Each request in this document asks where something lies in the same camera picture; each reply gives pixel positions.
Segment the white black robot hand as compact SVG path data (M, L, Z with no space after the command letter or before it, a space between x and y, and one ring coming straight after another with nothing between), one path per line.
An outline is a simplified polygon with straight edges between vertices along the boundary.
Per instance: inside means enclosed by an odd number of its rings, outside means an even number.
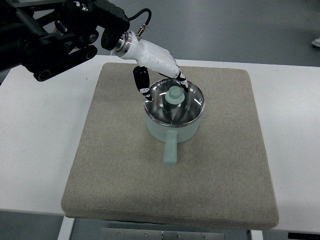
M137 90L150 102L153 101L150 90L148 70L179 81L180 86L187 93L188 81L172 57L170 52L154 43L141 38L132 31L125 32L119 39L112 53L124 60L134 60L138 64L133 70Z

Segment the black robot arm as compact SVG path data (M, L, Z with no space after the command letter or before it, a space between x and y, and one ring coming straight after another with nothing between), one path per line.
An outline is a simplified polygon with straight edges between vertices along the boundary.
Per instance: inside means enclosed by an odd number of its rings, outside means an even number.
M107 0L3 0L0 3L0 69L24 66L43 82L129 38L131 17Z

